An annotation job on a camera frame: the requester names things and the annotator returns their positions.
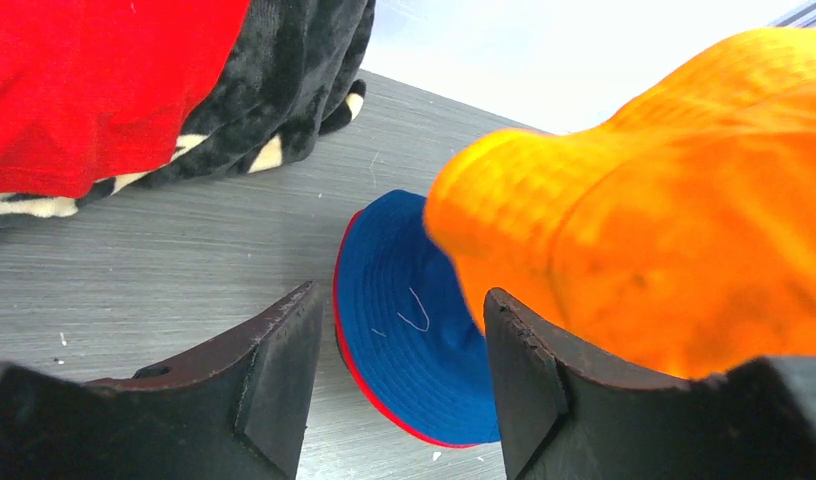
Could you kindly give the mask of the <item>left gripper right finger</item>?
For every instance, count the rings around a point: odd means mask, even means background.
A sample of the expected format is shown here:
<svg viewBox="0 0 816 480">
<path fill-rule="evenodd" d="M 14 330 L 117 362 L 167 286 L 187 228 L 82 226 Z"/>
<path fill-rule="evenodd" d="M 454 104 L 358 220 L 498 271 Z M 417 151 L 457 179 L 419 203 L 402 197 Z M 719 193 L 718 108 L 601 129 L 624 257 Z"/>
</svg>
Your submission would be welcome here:
<svg viewBox="0 0 816 480">
<path fill-rule="evenodd" d="M 510 479 L 816 479 L 816 357 L 688 381 L 612 355 L 501 289 L 484 302 Z"/>
</svg>

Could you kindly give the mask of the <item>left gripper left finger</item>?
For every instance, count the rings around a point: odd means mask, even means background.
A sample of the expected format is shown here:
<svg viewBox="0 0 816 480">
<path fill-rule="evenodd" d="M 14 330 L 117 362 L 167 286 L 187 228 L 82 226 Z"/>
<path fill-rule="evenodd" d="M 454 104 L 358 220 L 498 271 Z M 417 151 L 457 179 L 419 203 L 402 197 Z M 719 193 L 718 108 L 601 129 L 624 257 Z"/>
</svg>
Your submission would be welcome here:
<svg viewBox="0 0 816 480">
<path fill-rule="evenodd" d="M 307 282 L 129 379 L 0 361 L 0 479 L 292 479 L 322 325 Z"/>
</svg>

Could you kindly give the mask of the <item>blue bucket hat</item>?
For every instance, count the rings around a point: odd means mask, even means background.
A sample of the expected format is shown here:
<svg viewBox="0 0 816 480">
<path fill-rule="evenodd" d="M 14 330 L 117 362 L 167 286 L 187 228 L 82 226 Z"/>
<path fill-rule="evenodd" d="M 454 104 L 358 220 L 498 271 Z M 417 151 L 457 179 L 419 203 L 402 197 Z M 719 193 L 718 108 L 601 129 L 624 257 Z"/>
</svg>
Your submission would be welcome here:
<svg viewBox="0 0 816 480">
<path fill-rule="evenodd" d="M 425 203 L 392 190 L 361 209 L 339 269 L 345 339 L 368 387 L 405 424 L 448 444 L 495 443 L 485 338 L 426 235 Z"/>
</svg>

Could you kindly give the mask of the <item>orange hat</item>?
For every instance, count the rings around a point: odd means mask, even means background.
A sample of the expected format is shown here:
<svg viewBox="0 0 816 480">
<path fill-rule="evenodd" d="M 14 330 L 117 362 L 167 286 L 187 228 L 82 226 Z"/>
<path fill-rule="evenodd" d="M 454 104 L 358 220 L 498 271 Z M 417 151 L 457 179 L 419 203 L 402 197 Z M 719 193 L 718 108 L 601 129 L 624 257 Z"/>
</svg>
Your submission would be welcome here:
<svg viewBox="0 0 816 480">
<path fill-rule="evenodd" d="M 478 327 L 499 287 L 678 377 L 816 355 L 816 29 L 731 36 L 585 131 L 490 134 L 424 223 Z"/>
</svg>

